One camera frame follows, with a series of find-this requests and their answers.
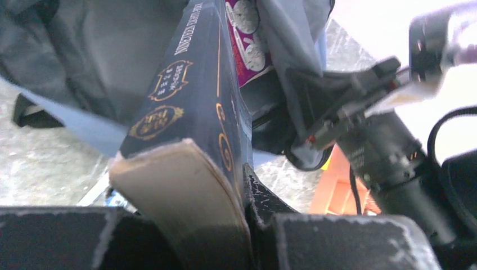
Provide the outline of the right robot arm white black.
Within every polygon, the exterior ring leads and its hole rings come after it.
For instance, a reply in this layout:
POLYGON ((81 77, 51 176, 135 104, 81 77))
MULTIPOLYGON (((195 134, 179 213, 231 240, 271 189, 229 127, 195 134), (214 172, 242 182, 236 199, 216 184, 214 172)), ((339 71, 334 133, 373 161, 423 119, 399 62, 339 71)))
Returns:
POLYGON ((476 151, 439 164, 435 141, 446 121, 475 115, 476 107, 446 114, 422 147, 393 109, 373 112, 415 85, 397 58, 351 73, 316 75, 292 67, 286 76, 298 89, 307 125, 299 141, 319 150, 339 146, 380 209, 414 220, 444 269, 475 269, 476 151))

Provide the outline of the dark blue book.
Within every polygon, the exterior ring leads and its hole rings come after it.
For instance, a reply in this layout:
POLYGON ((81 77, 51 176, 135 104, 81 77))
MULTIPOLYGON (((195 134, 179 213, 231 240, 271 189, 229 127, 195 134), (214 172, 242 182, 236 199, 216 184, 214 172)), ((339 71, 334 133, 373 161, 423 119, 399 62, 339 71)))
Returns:
POLYGON ((249 269, 246 124, 224 1, 191 1, 110 170, 184 269, 249 269))

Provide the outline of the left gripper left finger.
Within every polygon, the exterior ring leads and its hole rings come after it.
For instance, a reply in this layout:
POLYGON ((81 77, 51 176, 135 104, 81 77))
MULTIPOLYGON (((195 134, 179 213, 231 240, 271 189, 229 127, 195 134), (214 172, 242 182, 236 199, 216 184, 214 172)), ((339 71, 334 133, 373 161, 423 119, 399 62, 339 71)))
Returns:
POLYGON ((2 207, 2 269, 175 269, 142 217, 108 207, 2 207))

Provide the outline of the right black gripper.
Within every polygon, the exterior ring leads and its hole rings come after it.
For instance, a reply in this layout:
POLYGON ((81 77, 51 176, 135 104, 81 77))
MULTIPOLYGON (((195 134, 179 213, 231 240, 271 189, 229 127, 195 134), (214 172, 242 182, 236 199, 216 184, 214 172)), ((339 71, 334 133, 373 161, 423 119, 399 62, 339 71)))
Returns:
POLYGON ((354 72, 315 75, 286 70, 296 87, 306 130, 294 141, 329 153, 339 145, 359 176, 414 176, 424 162, 421 147, 395 108, 423 101, 429 82, 392 57, 354 72))

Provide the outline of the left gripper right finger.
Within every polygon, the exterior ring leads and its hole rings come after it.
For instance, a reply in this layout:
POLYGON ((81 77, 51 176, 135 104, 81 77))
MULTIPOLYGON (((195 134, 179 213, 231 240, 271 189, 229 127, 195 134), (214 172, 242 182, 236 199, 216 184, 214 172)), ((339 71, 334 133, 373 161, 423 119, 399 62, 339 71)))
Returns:
POLYGON ((395 215, 302 214, 243 166, 258 269, 439 269, 422 230, 395 215))

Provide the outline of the purple illustrated book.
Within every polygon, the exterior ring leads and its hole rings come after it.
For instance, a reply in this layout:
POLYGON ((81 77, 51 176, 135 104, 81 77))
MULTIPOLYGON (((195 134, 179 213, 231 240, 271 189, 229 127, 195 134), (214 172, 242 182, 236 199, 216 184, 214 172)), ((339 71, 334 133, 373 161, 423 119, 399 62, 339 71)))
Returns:
POLYGON ((226 0, 229 34, 239 86, 273 69, 270 51, 255 1, 226 0))

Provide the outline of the blue-grey backpack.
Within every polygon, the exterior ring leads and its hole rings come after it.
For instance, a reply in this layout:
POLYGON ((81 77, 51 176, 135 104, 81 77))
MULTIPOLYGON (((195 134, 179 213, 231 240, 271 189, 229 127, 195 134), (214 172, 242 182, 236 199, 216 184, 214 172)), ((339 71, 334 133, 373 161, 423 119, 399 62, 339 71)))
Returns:
MULTIPOLYGON (((13 122, 66 127, 115 155, 191 1, 2 1, 1 78, 18 86, 13 122)), ((333 1, 255 1, 273 69, 240 87, 247 158, 284 154, 313 171, 331 155, 305 131, 289 68, 322 75, 333 1)))

